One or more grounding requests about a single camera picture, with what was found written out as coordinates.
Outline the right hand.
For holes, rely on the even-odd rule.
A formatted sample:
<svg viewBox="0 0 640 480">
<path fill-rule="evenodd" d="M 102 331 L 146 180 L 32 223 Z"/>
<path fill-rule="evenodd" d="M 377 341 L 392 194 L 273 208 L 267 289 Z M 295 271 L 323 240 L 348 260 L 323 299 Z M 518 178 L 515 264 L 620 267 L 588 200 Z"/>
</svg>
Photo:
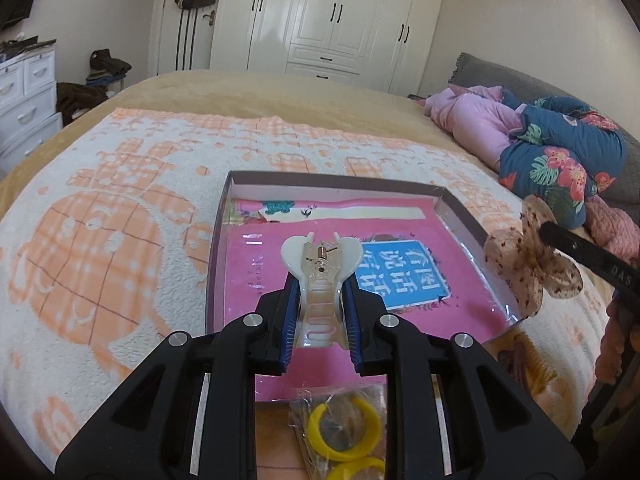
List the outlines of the right hand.
<svg viewBox="0 0 640 480">
<path fill-rule="evenodd" d="M 608 322 L 600 343 L 600 356 L 596 361 L 596 377 L 599 382 L 614 385 L 622 372 L 622 357 L 627 336 L 618 322 L 618 304 L 613 300 L 606 308 Z"/>
</svg>

